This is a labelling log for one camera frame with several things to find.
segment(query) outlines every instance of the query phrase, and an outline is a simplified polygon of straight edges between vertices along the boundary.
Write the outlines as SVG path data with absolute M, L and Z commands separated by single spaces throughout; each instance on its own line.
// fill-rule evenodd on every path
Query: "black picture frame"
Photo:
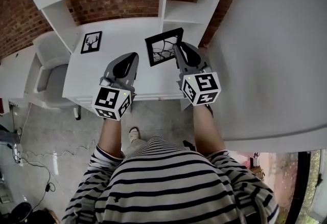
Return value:
M 165 39 L 169 39 L 169 38 L 172 38 L 172 37 L 177 37 L 176 45 L 180 45 L 180 43 L 182 42 L 183 33 L 184 33 L 184 29 L 183 28 L 178 28 L 178 29 L 166 31 L 166 32 L 163 32 L 161 34 L 146 38 L 145 42 L 146 42 L 147 49 L 148 49 L 148 57 L 149 57 L 150 66 L 155 66 L 155 65 L 163 63 L 163 62 L 165 62 L 167 60 L 175 58 L 175 55 L 173 55 L 173 56 L 170 56 L 170 57 L 158 60 L 158 61 L 154 61 L 154 58 L 153 58 L 153 44 L 156 43 L 156 42 L 159 42 L 159 41 L 163 41 Z
M 87 43 L 86 40 L 87 40 L 88 36 L 89 35 L 93 35 L 93 34 L 99 34 L 99 38 L 98 38 L 98 41 L 97 41 L 97 47 L 96 48 L 92 48 L 92 45 L 88 45 L 89 49 L 88 50 L 84 50 L 85 44 Z M 102 37 L 102 31 L 91 32 L 91 33 L 85 34 L 84 40 L 83 40 L 82 49 L 81 49 L 81 54 L 99 51 L 100 50 L 101 37 Z

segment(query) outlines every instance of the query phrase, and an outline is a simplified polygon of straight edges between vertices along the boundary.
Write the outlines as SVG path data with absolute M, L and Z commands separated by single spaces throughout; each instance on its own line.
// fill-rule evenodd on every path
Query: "chair leg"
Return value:
M 74 107 L 74 116 L 76 120 L 81 119 L 81 106 Z

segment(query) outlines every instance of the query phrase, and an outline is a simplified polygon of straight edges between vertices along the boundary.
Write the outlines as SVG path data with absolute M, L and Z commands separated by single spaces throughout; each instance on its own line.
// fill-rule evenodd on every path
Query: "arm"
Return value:
M 68 204 L 62 223 L 78 223 L 79 219 L 95 222 L 96 200 L 108 186 L 121 158 L 121 123 L 106 120 L 99 143 L 91 156 L 84 181 Z
M 274 223 L 278 204 L 273 191 L 229 156 L 214 119 L 204 105 L 194 107 L 194 131 L 198 152 L 209 154 L 207 159 L 230 179 L 237 207 L 242 213 L 245 216 L 259 213 L 261 223 Z

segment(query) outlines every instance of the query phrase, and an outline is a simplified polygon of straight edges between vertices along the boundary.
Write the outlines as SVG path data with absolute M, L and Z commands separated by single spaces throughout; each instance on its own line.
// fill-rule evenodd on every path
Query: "power cord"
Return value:
M 0 144 L 3 145 L 3 146 L 7 146 L 8 148 L 10 148 L 10 149 L 12 150 L 12 156 L 13 156 L 13 158 L 14 158 L 14 161 L 15 161 L 15 163 L 19 164 L 19 163 L 20 163 L 20 155 L 16 155 L 16 154 L 14 154 L 14 149 L 12 148 L 12 146 L 11 146 L 10 144 L 2 144 L 2 143 L 0 143 Z M 21 159 L 22 159 L 22 160 L 25 160 L 25 161 L 27 162 L 27 164 L 29 164 L 29 165 L 31 165 L 31 166 L 33 166 L 33 167 L 45 168 L 45 169 L 48 171 L 48 173 L 49 173 L 49 179 L 48 179 L 48 181 L 46 182 L 45 192 L 44 192 L 43 197 L 42 197 L 42 199 L 40 200 L 40 202 L 39 202 L 39 203 L 38 203 L 38 204 L 33 208 L 33 211 L 34 211 L 35 208 L 38 207 L 38 206 L 41 204 L 41 202 L 42 202 L 42 200 L 44 199 L 45 194 L 46 194 L 47 192 L 49 192 L 49 191 L 51 191 L 51 192 L 55 192 L 55 191 L 56 191 L 56 186 L 55 186 L 52 182 L 50 182 L 50 179 L 51 179 L 51 173 L 50 173 L 49 169 L 48 169 L 45 165 L 43 165 L 41 162 L 29 162 L 27 159 L 25 159 L 25 158 L 23 158 L 23 157 L 21 157 Z M 42 166 L 40 166 L 40 165 L 33 165 L 32 163 L 40 163 L 40 164 L 42 164 Z

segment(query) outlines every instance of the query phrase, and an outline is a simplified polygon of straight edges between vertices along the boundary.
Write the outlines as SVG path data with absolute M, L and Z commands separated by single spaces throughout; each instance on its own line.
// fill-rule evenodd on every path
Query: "white wall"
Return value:
M 327 0 L 234 0 L 209 55 L 222 86 L 213 109 L 225 140 L 297 135 L 327 123 Z M 324 136 L 319 147 L 311 138 L 258 147 L 327 148 Z

